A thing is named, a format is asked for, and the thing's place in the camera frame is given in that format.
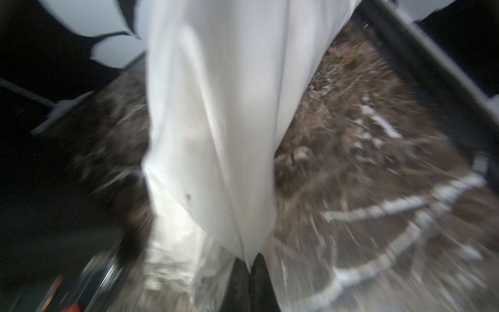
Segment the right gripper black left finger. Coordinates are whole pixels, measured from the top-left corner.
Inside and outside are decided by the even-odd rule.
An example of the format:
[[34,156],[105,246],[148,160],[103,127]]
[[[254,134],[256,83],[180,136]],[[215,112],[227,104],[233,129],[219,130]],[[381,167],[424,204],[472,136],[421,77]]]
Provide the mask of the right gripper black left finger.
[[234,261],[229,282],[219,312],[249,312],[249,272],[246,264],[240,259]]

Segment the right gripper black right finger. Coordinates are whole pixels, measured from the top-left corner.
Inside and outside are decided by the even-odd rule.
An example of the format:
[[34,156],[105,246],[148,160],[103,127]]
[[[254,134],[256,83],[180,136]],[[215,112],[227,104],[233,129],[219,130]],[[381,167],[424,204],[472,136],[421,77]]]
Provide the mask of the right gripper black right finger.
[[250,311],[281,312],[262,254],[253,262],[249,280]]

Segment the white cloth bag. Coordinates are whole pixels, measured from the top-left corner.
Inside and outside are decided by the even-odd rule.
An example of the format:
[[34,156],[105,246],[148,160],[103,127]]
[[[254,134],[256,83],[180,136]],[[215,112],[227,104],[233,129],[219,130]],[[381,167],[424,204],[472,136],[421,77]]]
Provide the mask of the white cloth bag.
[[147,53],[153,287],[219,311],[271,243],[274,154],[357,1],[155,1]]

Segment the black poker chip case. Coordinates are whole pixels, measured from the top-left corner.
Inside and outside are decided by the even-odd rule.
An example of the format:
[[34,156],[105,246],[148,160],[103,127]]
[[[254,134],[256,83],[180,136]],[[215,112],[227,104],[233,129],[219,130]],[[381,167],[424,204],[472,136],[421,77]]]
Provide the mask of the black poker chip case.
[[353,20],[498,189],[498,2],[361,1]]

